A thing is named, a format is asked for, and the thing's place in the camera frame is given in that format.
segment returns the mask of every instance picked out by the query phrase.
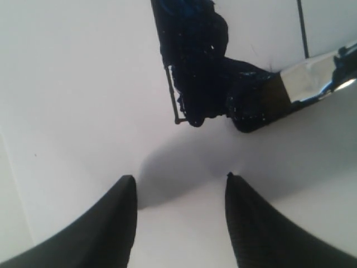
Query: white wall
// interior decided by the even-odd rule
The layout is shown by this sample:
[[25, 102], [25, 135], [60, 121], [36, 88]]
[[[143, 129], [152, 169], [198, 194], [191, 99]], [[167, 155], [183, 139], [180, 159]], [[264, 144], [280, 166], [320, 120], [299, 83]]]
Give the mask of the white wall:
[[31, 246], [30, 229], [0, 133], [0, 262]]
[[[229, 3], [216, 5], [230, 25], [229, 56], [272, 69], [303, 59], [295, 1]], [[344, 44], [330, 37], [321, 43]], [[148, 0], [1, 1], [0, 39], [0, 125], [35, 243], [133, 174], [145, 209], [132, 267], [236, 267], [223, 199], [235, 171], [298, 224], [357, 254], [356, 200], [345, 194], [357, 172], [356, 91], [251, 135], [223, 117], [195, 129], [173, 123]], [[352, 188], [329, 198], [342, 178]], [[302, 196], [336, 202], [339, 218], [304, 210]]]

